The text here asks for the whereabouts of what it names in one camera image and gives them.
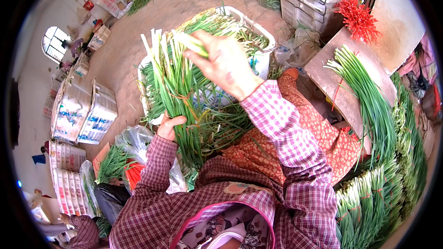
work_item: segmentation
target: floral fabric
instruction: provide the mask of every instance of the floral fabric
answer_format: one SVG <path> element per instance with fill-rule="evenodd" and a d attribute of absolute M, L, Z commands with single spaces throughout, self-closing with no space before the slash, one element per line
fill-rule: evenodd
<path fill-rule="evenodd" d="M 291 69 L 285 72 L 277 81 L 280 93 L 297 107 L 300 113 L 300 127 L 313 134 L 318 146 L 325 153 L 333 173 L 330 183 L 335 185 L 360 156 L 360 143 L 347 132 L 337 130 L 315 110 L 297 90 L 296 77 L 297 74 L 292 73 Z M 243 136 L 240 144 L 222 152 L 225 158 L 240 168 L 263 173 L 283 185 L 285 176 L 274 145 L 258 129 L 250 130 Z"/>

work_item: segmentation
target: right hand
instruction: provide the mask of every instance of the right hand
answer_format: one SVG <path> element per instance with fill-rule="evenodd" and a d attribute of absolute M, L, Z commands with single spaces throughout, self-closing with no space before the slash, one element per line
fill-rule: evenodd
<path fill-rule="evenodd" d="M 209 59 L 191 50 L 184 55 L 196 64 L 203 75 L 238 101 L 250 96 L 264 80 L 254 74 L 243 46 L 230 36 L 212 36 L 198 30 L 192 36 L 199 39 L 209 53 Z"/>

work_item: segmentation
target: left hand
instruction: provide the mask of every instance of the left hand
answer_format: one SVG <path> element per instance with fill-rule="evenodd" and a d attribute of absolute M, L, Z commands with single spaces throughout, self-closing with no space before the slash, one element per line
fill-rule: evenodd
<path fill-rule="evenodd" d="M 163 117 L 162 123 L 157 130 L 157 135 L 169 141 L 173 141 L 175 139 L 174 126 L 183 124 L 185 122 L 186 117 L 184 115 L 171 119 L 169 118 L 168 113 L 165 111 L 165 116 Z"/>
<path fill-rule="evenodd" d="M 68 219 L 69 219 L 69 215 L 67 215 L 67 214 L 65 214 L 65 213 L 60 213 L 60 220 L 61 220 L 65 225 L 68 225 L 68 224 L 69 224 Z"/>

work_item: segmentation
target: arched window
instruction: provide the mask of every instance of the arched window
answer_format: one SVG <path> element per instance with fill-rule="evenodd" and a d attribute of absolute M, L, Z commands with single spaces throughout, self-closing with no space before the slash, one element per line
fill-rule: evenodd
<path fill-rule="evenodd" d="M 68 35 L 57 26 L 49 27 L 43 35 L 43 51 L 48 57 L 59 63 L 66 53 L 66 49 L 62 47 L 62 42 L 69 39 Z"/>

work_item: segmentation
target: dirt floor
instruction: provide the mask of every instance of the dirt floor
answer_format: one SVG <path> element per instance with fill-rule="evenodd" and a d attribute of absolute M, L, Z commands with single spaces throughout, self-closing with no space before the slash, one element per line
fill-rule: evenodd
<path fill-rule="evenodd" d="M 117 20 L 110 28 L 112 34 L 100 50 L 90 58 L 87 80 L 96 78 L 97 82 L 108 87 L 116 94 L 118 117 L 99 145 L 81 144 L 88 159 L 94 158 L 101 148 L 115 141 L 127 126 L 134 126 L 144 116 L 137 87 L 137 66 L 146 56 L 140 38 L 145 34 L 148 42 L 152 28 L 169 31 L 191 19 L 194 15 L 221 5 L 222 0 L 153 0 L 131 16 Z M 250 19 L 263 25 L 275 40 L 287 40 L 291 27 L 281 18 L 279 12 L 258 5 L 257 0 L 223 0 L 225 6 L 232 6 Z"/>

